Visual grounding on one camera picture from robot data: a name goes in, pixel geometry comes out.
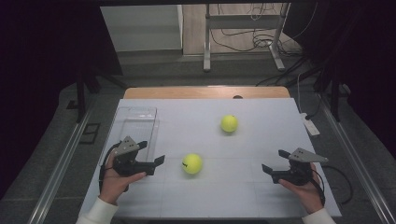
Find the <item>clear plastic container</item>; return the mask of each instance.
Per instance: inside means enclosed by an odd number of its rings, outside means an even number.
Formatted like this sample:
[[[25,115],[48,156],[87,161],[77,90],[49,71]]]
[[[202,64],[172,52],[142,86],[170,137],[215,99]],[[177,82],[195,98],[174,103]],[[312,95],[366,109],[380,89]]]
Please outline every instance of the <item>clear plastic container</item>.
[[[98,165],[102,165],[107,152],[126,136],[130,136],[137,144],[142,141],[148,142],[147,147],[139,150],[136,156],[137,161],[153,161],[158,128],[156,107],[119,107]]]

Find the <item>tennis ball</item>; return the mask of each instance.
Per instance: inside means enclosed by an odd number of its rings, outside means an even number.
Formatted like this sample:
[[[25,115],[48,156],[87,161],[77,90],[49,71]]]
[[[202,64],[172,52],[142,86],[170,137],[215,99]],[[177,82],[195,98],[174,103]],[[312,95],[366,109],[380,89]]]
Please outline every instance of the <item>tennis ball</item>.
[[[238,119],[234,115],[226,115],[221,120],[221,129],[224,132],[231,133],[238,127]]]
[[[190,175],[195,175],[202,169],[202,159],[195,153],[186,155],[181,164],[183,170]]]

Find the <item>black cable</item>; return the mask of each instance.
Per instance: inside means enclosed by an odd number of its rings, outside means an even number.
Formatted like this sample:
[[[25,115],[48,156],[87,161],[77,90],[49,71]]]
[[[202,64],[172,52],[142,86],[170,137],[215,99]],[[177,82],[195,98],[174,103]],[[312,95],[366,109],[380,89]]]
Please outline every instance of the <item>black cable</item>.
[[[254,46],[254,47],[256,47],[256,48],[267,48],[267,47],[271,46],[272,40],[273,40],[273,39],[260,39],[260,38],[258,38],[258,36],[269,36],[269,37],[273,37],[272,35],[255,35],[255,32],[254,32],[254,33],[253,33],[253,38],[252,38],[253,46]]]
[[[116,145],[114,145],[113,147],[111,147],[107,154],[105,155],[105,158],[103,159],[103,163],[100,166],[100,172],[99,172],[99,192],[102,191],[102,184],[103,184],[103,180],[105,178],[105,172],[108,169],[112,169],[113,167],[110,168],[106,168],[106,163],[107,163],[107,159],[110,156],[110,153],[113,151],[114,148],[118,147],[121,144],[121,141],[119,143],[117,143]]]
[[[332,40],[332,38],[330,38],[330,37],[332,37],[333,35],[336,35],[338,30],[341,27],[344,27],[346,23],[347,23],[347,26],[346,26],[345,30],[343,31],[343,34],[350,33],[350,31],[353,29],[353,22],[355,22],[357,17],[359,17],[359,15],[355,12],[354,18],[348,19],[346,21],[338,22],[338,26],[329,35],[327,35],[326,39],[320,45],[321,46],[327,46],[325,43],[330,41],[330,40]],[[303,79],[315,74],[319,69],[323,70],[325,65],[329,65],[329,63],[334,63],[334,61],[336,60],[335,56],[336,56],[337,53],[339,53],[341,45],[342,45],[340,43],[345,42],[347,37],[346,37],[346,35],[341,35],[341,38],[343,38],[343,39],[337,41],[335,48],[332,48],[330,50],[329,55],[327,55],[327,57],[322,62],[320,62],[317,67],[312,68],[311,71],[307,71],[306,74],[304,75]],[[323,49],[317,48],[317,51],[314,51],[314,55],[319,55],[321,50],[323,50]],[[290,87],[293,84],[295,84],[295,80],[290,81],[286,85],[286,87]]]
[[[298,67],[300,67],[303,63],[305,63],[308,60],[307,57],[303,56],[302,58],[300,58],[294,65],[292,65],[290,68],[288,68],[288,70],[286,70],[282,76],[280,76],[276,82],[275,85],[278,86],[278,82],[280,81],[280,79],[284,78],[286,75],[288,75],[290,72],[296,70]]]
[[[271,8],[268,8],[267,10],[273,10],[276,14],[276,10],[275,10],[275,3],[267,3],[267,4],[271,4]]]
[[[315,188],[317,189],[318,194],[319,194],[319,198],[320,198],[320,202],[324,206],[324,204],[326,203],[326,197],[324,196],[324,189],[322,189],[320,187],[320,185],[317,183],[317,181],[314,180],[313,178],[310,178],[309,182],[311,182],[315,186]]]
[[[297,67],[301,66],[301,65],[298,64],[298,63],[301,63],[301,62],[304,61],[304,60],[305,60],[305,57],[302,57],[302,58],[299,59],[294,65],[292,65],[290,68],[288,68],[288,70],[286,70],[285,72],[283,72],[281,75],[277,75],[277,76],[274,76],[274,77],[268,77],[268,78],[266,78],[266,79],[264,79],[264,80],[258,82],[255,86],[258,87],[258,86],[260,86],[260,84],[262,84],[263,82],[278,77],[278,80],[277,80],[276,83],[275,83],[275,85],[276,85],[277,82],[278,82],[283,76],[287,75],[288,73],[290,73],[290,72],[292,72],[293,70],[295,70]]]
[[[280,11],[282,11],[282,9],[283,9],[283,3],[282,3],[282,6],[280,7]]]
[[[213,41],[214,41],[216,44],[218,44],[218,45],[220,45],[220,46],[223,46],[224,48],[233,49],[233,50],[240,51],[240,52],[248,52],[248,51],[251,51],[251,50],[253,50],[253,49],[256,48],[256,47],[254,47],[254,48],[252,48],[252,49],[235,49],[235,48],[233,48],[233,47],[220,44],[218,41],[216,41],[215,37],[213,36],[212,30],[210,30],[210,34],[212,35]]]
[[[337,168],[335,168],[335,167],[333,167],[333,166],[330,166],[330,165],[324,165],[324,166],[322,166],[322,168],[325,168],[325,169],[326,169],[326,168],[332,169],[332,170],[338,172],[341,176],[344,177],[344,179],[346,180],[346,182],[348,183],[348,186],[349,186],[349,197],[348,197],[346,200],[344,200],[343,202],[341,202],[341,204],[347,204],[347,203],[349,203],[349,202],[352,200],[352,198],[353,198],[354,192],[353,192],[352,184],[350,183],[350,181],[349,181],[349,179],[347,178],[347,176],[346,176],[342,171],[340,171],[339,169],[337,169]]]
[[[242,35],[242,34],[247,34],[247,33],[254,33],[254,32],[256,32],[256,31],[267,31],[267,30],[265,30],[265,29],[259,29],[259,30],[243,31],[243,32],[238,32],[238,33],[233,33],[233,34],[224,34],[224,33],[223,33],[223,35],[229,35],[229,36],[231,36],[231,35]]]
[[[218,14],[220,15],[220,10],[221,13],[224,14],[224,11],[222,10],[221,4],[218,4]],[[252,31],[245,31],[245,32],[239,32],[239,33],[234,33],[234,34],[225,34],[223,29],[221,29],[221,32],[223,33],[223,35],[242,35],[242,34],[246,34],[246,33],[251,33],[251,32],[255,32],[255,30]]]
[[[324,182],[323,182],[323,178],[321,177],[321,175],[316,171],[316,170],[312,170],[315,174],[317,174],[317,176],[320,178],[320,182],[322,183],[322,189],[323,189],[323,193],[324,193]]]
[[[278,41],[278,52],[284,56],[304,56],[304,53],[302,52],[302,50],[300,49],[299,52],[287,52],[285,51],[285,49],[283,48],[283,42],[282,41]]]
[[[322,86],[323,86],[323,79],[322,79],[322,81],[320,82],[320,87],[322,87]],[[314,112],[313,114],[307,114],[307,115],[305,116],[305,119],[306,119],[306,120],[312,119],[312,118],[319,112],[320,105],[321,105],[322,101],[323,101],[323,96],[322,96],[322,92],[321,92],[321,93],[320,93],[320,100],[319,100],[317,109],[315,110],[315,112]]]
[[[329,35],[326,36],[326,38],[320,43],[320,45],[321,45],[321,46],[328,46],[328,45],[329,45],[329,42],[330,42],[330,41],[333,41],[333,36],[334,36],[334,35],[337,35],[337,33],[339,32],[339,30],[340,30],[342,27],[344,27],[344,25],[345,25],[346,22],[347,22],[347,21],[340,21],[340,22],[338,22],[338,26],[335,27],[335,28],[332,30],[332,32],[331,32]],[[322,48],[317,48],[313,53],[309,53],[309,52],[308,52],[309,55],[307,55],[307,56],[308,56],[308,57],[311,57],[312,55],[317,55],[317,57],[320,58],[320,54],[321,54],[320,51],[321,51],[321,50],[323,50],[323,49],[322,49]],[[329,54],[322,62],[320,62],[316,67],[311,68],[309,71],[306,71],[306,72],[305,72],[306,75],[303,76],[302,80],[304,80],[305,78],[307,78],[307,77],[309,77],[309,76],[314,75],[314,74],[315,74],[317,71],[319,71],[319,70],[323,71],[325,65],[327,65],[327,64],[329,63],[329,61],[331,60],[332,56],[333,56],[333,52],[330,52],[330,54]],[[294,84],[296,83],[296,79],[297,79],[297,78],[295,78],[295,79],[292,80],[292,81],[289,81],[289,82],[285,85],[285,87],[288,88],[288,87],[294,85]]]
[[[268,80],[271,80],[271,79],[274,79],[274,78],[276,78],[276,77],[280,77],[280,76],[282,76],[282,75],[277,75],[277,76],[274,76],[274,77],[268,77],[268,78],[266,78],[266,79],[261,80],[260,82],[258,82],[255,86],[258,87],[258,86],[260,86],[260,84],[262,84],[263,82],[268,81]]]
[[[262,12],[263,11],[265,11],[266,9],[267,9],[267,5],[265,4],[265,9],[264,10],[262,10],[262,8],[264,7],[264,3],[262,3],[262,6],[260,7],[260,16],[262,15]],[[253,12],[254,12],[254,9],[255,8],[258,8],[258,7],[254,7],[254,5],[253,5],[253,3],[250,5],[250,10],[251,10],[251,13],[250,13],[250,18],[251,19],[253,19]]]

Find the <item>gray floor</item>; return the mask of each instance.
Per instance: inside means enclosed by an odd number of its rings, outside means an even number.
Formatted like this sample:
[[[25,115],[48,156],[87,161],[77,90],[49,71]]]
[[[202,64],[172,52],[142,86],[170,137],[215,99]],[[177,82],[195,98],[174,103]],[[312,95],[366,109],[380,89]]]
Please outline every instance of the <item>gray floor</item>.
[[[285,58],[284,63],[286,66],[291,66],[296,60],[297,58]],[[265,78],[279,75],[268,53],[214,55],[210,73],[203,72],[202,57],[183,57],[176,52],[166,52],[165,54],[123,53],[120,55],[120,62],[124,71],[124,76],[119,77],[120,80],[136,87],[254,86]],[[296,77],[309,66],[309,63],[306,64],[289,78]],[[100,77],[98,80],[102,86],[100,93],[90,94],[87,92],[88,105],[92,106],[88,123],[100,123],[98,136],[91,145],[79,144],[77,146],[44,223],[75,223],[78,218],[79,208],[106,141],[118,100],[123,95],[123,90],[118,86]],[[297,90],[299,89],[301,108],[308,114],[314,113],[319,104],[318,96],[312,90],[315,80],[315,77],[311,77],[300,83],[299,88],[297,86],[289,88],[290,94],[296,99],[296,102],[298,102]],[[273,82],[274,79],[264,82],[263,85]],[[26,223],[32,215],[51,171],[76,128],[77,110],[66,109],[70,101],[76,100],[77,93],[74,85],[61,92],[56,114],[34,155],[0,202],[1,223]],[[340,204],[343,217],[337,218],[336,221],[338,223],[381,223],[370,198],[330,126],[323,108],[324,104],[321,102],[318,114],[312,118],[320,131],[320,136],[311,138],[312,143],[318,154],[330,159],[330,165],[346,174],[354,189],[352,200],[347,204]],[[387,199],[389,208],[394,214],[396,211],[395,160],[348,106],[345,98],[340,99],[340,118],[350,141],[358,150],[362,161]],[[80,141],[90,140],[92,140],[90,134],[82,135],[80,139]],[[332,170],[326,170],[326,176],[332,180],[330,184],[336,201],[339,203],[344,201],[349,196],[345,179]],[[258,222],[264,223],[263,220],[234,221],[234,223]],[[299,218],[271,219],[267,222],[302,223]],[[114,219],[112,223],[136,223],[136,221]]]

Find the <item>human hand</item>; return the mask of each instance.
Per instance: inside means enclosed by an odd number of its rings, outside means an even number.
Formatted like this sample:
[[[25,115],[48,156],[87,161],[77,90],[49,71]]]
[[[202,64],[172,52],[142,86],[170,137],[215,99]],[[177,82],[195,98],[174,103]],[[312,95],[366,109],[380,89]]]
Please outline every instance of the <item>human hand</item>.
[[[311,168],[313,171],[313,179],[320,184],[318,175],[316,174],[317,168],[315,167],[314,163],[311,162]],[[318,210],[323,208],[323,205],[320,201],[320,197],[318,194],[318,190],[315,188],[315,186],[311,183],[308,182],[307,184],[303,186],[296,186],[291,184],[289,181],[280,179],[279,184],[285,187],[286,189],[289,189],[291,192],[295,193],[299,199],[300,202],[303,204],[306,212],[308,214],[312,214],[317,212]]]
[[[114,152],[111,152],[105,170],[105,177],[103,179],[102,190],[99,198],[106,202],[117,205],[117,199],[124,192],[126,187],[146,176],[146,173],[139,173],[130,176],[120,176],[112,167],[114,161]]]

